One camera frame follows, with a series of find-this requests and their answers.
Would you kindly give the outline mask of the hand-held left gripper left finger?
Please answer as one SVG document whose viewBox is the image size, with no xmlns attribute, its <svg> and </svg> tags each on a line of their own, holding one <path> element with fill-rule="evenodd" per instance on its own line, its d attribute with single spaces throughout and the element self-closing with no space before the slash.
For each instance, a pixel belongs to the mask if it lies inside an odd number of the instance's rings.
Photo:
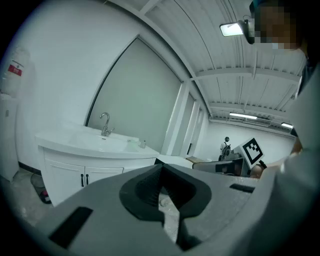
<svg viewBox="0 0 320 256">
<path fill-rule="evenodd" d="M 141 221 L 159 222 L 164 225 L 164 213 L 159 210 L 162 184 L 162 164 L 139 174 L 123 184 L 119 199 L 123 207 Z"/>
</svg>

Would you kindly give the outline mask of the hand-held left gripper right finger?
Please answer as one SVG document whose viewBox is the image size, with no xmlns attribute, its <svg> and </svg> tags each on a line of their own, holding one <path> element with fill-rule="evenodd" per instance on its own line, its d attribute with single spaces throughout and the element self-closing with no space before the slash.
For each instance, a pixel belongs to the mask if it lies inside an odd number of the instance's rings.
<svg viewBox="0 0 320 256">
<path fill-rule="evenodd" d="M 197 217 L 204 211 L 212 198 L 211 189 L 205 182 L 168 164 L 162 166 L 161 182 L 179 211 L 176 244 L 187 251 L 201 241 L 189 234 L 185 219 Z"/>
</svg>

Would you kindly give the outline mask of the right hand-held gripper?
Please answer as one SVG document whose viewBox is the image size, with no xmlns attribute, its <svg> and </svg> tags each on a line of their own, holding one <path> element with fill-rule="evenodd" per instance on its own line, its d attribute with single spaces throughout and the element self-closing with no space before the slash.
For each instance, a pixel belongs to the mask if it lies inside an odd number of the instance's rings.
<svg viewBox="0 0 320 256">
<path fill-rule="evenodd" d="M 264 164 L 265 156 L 255 138 L 250 138 L 235 148 L 222 160 L 194 163 L 194 170 L 217 173 L 227 176 L 250 177 L 251 169 L 257 164 Z"/>
</svg>

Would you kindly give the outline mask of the person's right forearm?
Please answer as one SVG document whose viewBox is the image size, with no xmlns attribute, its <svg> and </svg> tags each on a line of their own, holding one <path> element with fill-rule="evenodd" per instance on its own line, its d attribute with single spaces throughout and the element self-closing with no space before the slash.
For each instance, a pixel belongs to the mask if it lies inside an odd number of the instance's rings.
<svg viewBox="0 0 320 256">
<path fill-rule="evenodd" d="M 285 162 L 286 159 L 297 156 L 302 150 L 303 150 L 303 147 L 300 142 L 300 139 L 298 137 L 296 137 L 289 156 L 285 156 L 285 157 L 283 157 L 275 162 L 272 162 L 272 163 L 259 163 L 259 164 L 255 165 L 251 169 L 250 177 L 255 178 L 255 179 L 259 179 L 265 169 L 271 168 L 271 167 L 281 166 Z"/>
</svg>

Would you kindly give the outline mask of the white sink cabinet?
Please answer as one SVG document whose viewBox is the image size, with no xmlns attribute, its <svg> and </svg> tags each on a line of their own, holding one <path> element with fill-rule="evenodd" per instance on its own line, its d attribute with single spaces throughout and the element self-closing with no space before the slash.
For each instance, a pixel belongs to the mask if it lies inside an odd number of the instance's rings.
<svg viewBox="0 0 320 256">
<path fill-rule="evenodd" d="M 53 206 L 85 188 L 85 174 L 89 175 L 89 184 L 92 184 L 101 179 L 152 166 L 156 161 L 156 158 L 113 159 L 81 156 L 41 146 L 38 147 L 38 156 L 43 182 Z M 84 187 L 81 186 L 81 174 Z"/>
</svg>

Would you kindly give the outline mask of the person's torso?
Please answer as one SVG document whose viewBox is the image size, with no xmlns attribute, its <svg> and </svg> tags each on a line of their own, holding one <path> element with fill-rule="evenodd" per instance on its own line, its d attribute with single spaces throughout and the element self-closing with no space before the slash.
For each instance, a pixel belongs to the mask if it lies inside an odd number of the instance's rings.
<svg viewBox="0 0 320 256">
<path fill-rule="evenodd" d="M 302 149 L 276 172 L 253 256 L 320 255 L 320 61 L 306 74 L 289 111 Z"/>
</svg>

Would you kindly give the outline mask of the narrow grey window blind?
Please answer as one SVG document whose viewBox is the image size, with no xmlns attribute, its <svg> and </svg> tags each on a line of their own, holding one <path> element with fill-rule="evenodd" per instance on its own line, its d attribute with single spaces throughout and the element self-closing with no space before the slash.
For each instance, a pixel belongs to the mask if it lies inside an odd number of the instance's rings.
<svg viewBox="0 0 320 256">
<path fill-rule="evenodd" d="M 183 146 L 184 146 L 184 142 L 185 142 L 185 138 L 186 138 L 186 134 L 188 131 L 188 126 L 190 123 L 190 119 L 191 119 L 191 115 L 193 112 L 193 107 L 195 104 L 195 99 L 192 97 L 191 94 L 188 94 L 188 98 L 187 98 L 187 102 L 186 102 L 186 106 L 185 106 L 185 111 L 183 114 L 183 119 L 181 122 L 181 132 L 182 132 L 182 142 L 181 142 L 181 146 L 180 146 L 180 152 L 179 154 L 181 155 L 183 152 Z"/>
</svg>

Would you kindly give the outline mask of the chrome faucet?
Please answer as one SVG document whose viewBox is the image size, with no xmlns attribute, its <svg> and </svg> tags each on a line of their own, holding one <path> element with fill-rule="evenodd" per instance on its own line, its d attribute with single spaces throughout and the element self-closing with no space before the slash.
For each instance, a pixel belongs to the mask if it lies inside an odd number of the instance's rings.
<svg viewBox="0 0 320 256">
<path fill-rule="evenodd" d="M 104 126 L 103 126 L 103 128 L 102 128 L 102 130 L 101 130 L 101 135 L 102 135 L 103 137 L 108 137 L 108 136 L 113 132 L 114 128 L 111 129 L 111 130 L 109 130 L 109 128 L 108 128 L 109 121 L 110 121 L 110 114 L 107 113 L 107 112 L 103 112 L 103 113 L 100 115 L 99 118 L 101 119 L 101 118 L 104 117 L 104 116 L 106 116 L 106 122 L 105 122 L 105 124 L 104 124 Z"/>
</svg>

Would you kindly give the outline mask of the ceiling panel light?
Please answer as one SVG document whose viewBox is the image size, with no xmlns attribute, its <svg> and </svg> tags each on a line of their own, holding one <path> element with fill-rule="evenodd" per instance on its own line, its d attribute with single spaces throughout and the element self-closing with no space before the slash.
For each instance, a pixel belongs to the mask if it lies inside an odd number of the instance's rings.
<svg viewBox="0 0 320 256">
<path fill-rule="evenodd" d="M 224 37 L 243 35 L 243 31 L 238 22 L 224 23 L 219 27 Z"/>
</svg>

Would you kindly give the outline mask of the large wall mirror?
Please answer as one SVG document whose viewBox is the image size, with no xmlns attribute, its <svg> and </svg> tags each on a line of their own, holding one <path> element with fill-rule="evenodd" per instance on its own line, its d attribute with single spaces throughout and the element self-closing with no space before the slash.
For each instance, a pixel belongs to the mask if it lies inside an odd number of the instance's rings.
<svg viewBox="0 0 320 256">
<path fill-rule="evenodd" d="M 108 129 L 146 141 L 161 152 L 181 81 L 143 41 L 135 39 L 117 60 L 101 86 L 88 127 Z"/>
</svg>

